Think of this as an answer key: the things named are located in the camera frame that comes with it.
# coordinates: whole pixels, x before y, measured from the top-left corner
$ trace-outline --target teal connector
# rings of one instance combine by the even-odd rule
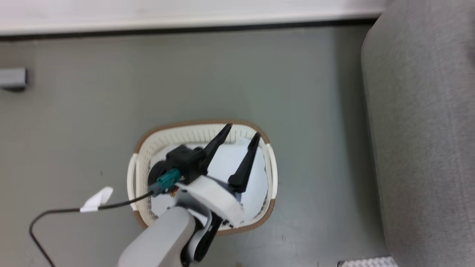
[[[153,196],[156,197],[163,193],[166,189],[173,187],[180,181],[181,173],[178,169],[171,169],[166,174],[160,176],[156,183],[149,186],[149,190],[153,191]]]

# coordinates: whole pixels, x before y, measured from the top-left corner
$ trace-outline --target textured metal plate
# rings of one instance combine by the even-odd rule
[[[340,261],[337,267],[398,267],[392,257],[376,257],[367,259]]]

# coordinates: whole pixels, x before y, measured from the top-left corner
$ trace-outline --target robotic arm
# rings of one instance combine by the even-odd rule
[[[227,124],[204,149],[181,145],[152,167],[148,182],[154,196],[175,186],[179,189],[160,219],[125,249],[118,267],[187,267],[205,257],[221,224],[232,227],[241,223],[243,210],[236,197],[246,191],[259,133],[228,183],[207,176],[208,166],[231,127]],[[193,213],[206,217],[206,225]]]

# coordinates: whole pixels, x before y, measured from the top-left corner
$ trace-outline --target black baseboard strip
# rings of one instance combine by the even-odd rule
[[[285,28],[305,28],[305,27],[372,25],[374,24],[375,21],[376,19],[345,19],[345,20],[329,20],[329,21],[314,21],[314,22],[294,22],[294,23],[276,23],[276,24],[260,24],[260,25],[242,25],[242,26],[217,26],[217,27],[200,27],[200,28],[136,29],[136,30],[77,32],[77,33],[28,34],[28,35],[0,36],[0,41],[11,42],[11,41],[25,41],[25,40],[110,37],[110,36],[125,36],[125,35],[129,35],[129,36],[130,35],[158,35],[158,34],[258,30],[258,29],[285,29]]]

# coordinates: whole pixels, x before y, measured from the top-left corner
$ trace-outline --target white wall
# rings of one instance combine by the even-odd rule
[[[389,0],[0,0],[0,35],[375,17]]]

